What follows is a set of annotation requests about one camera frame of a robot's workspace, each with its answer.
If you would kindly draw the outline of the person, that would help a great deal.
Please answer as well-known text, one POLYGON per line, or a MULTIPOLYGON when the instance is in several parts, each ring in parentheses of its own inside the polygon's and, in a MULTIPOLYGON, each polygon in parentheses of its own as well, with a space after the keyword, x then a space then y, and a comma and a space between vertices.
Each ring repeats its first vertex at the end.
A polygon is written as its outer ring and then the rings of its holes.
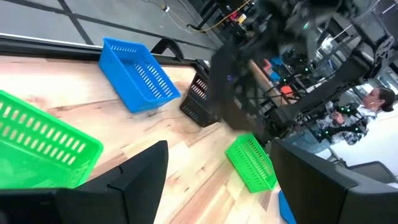
POLYGON ((362 140, 369 131, 368 125, 377 120, 380 111, 393 111, 396 95, 386 87, 374 88, 355 109, 338 110, 329 102, 325 105, 327 115, 317 121, 317 126, 328 137, 330 144, 345 141, 352 146, 362 140))

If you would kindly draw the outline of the black curved frame bracket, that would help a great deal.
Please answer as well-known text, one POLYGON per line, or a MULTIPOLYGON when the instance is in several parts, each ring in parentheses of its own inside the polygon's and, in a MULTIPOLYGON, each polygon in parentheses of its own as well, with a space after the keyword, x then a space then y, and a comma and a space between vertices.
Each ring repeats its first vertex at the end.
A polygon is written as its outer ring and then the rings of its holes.
POLYGON ((185 60, 184 54, 176 41, 169 38, 161 39, 151 50, 152 54, 162 55, 167 49, 169 49, 175 56, 175 58, 182 62, 185 60))

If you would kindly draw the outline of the blue plastic slotted basket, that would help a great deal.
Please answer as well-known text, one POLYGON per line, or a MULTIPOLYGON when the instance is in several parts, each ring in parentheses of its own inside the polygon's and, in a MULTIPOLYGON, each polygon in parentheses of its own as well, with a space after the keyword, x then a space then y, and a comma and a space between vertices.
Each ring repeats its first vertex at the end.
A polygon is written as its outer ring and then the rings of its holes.
POLYGON ((283 194, 283 191, 281 190, 278 193, 278 199, 279 199, 279 212, 283 220, 286 221, 287 224, 297 224, 293 216, 293 213, 289 207, 289 204, 283 194))
POLYGON ((181 94, 149 49, 105 37, 99 67, 132 113, 153 110, 181 94))

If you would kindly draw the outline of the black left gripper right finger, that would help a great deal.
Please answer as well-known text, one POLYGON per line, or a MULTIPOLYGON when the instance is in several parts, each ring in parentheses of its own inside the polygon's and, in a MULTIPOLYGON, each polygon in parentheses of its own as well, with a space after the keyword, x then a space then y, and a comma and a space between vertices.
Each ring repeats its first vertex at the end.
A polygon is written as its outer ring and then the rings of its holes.
POLYGON ((270 159, 297 224, 398 224, 398 189, 275 139, 270 159))

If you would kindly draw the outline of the black plastic slotted basket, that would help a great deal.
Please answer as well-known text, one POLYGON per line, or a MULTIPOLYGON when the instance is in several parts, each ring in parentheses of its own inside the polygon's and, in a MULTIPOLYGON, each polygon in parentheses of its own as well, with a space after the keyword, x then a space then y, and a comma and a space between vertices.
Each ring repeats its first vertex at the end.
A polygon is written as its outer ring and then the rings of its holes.
POLYGON ((180 111, 202 128, 218 123, 219 120, 208 111, 207 90, 209 66, 204 60, 196 60, 196 74, 180 104, 180 111))

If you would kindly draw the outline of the black table frame rail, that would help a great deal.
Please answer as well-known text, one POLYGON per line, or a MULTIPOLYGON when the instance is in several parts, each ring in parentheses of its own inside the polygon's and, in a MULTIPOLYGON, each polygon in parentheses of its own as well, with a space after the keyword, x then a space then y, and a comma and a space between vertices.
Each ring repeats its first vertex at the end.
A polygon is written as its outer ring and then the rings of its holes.
MULTIPOLYGON (((0 33, 0 55, 98 61, 101 52, 102 47, 97 45, 0 33)), ((162 55, 152 55, 161 65, 193 66, 196 60, 201 60, 185 58, 180 62, 169 49, 162 55)))

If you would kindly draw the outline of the green plastic slotted basket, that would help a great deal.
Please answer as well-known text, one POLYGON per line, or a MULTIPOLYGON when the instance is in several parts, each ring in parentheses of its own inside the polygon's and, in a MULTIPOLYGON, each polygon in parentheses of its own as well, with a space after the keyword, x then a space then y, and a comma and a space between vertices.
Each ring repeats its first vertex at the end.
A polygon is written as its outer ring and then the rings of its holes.
POLYGON ((97 139, 0 90, 0 189, 73 189, 102 152, 97 139))
POLYGON ((274 190, 278 181, 271 160, 252 134, 240 134, 226 155, 251 193, 274 190))

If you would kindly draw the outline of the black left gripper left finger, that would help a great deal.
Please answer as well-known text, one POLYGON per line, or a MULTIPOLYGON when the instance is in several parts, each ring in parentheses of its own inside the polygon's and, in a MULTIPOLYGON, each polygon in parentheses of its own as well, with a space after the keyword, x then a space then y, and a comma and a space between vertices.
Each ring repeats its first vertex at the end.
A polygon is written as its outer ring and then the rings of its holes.
POLYGON ((0 190, 0 224, 153 224, 168 161, 161 140, 75 189, 0 190))

